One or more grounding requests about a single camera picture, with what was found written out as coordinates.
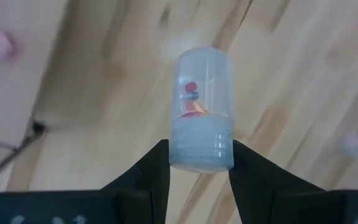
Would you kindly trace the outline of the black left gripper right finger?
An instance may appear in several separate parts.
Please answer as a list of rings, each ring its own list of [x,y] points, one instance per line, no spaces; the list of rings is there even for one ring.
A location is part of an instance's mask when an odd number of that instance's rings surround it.
[[[344,197],[282,169],[233,142],[231,189],[244,224],[342,224]]]

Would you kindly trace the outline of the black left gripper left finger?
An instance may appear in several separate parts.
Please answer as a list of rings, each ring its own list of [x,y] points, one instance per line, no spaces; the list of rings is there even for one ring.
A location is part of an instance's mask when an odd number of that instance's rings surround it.
[[[169,141],[159,141],[130,169],[104,186],[104,190],[136,189],[150,192],[153,224],[165,224],[170,188]]]

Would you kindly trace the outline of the clear plastic medicine bottle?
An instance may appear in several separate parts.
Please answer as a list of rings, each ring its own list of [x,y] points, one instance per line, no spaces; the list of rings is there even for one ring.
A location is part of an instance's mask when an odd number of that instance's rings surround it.
[[[215,173],[234,166],[232,63],[219,49],[191,49],[177,60],[172,91],[169,162]]]

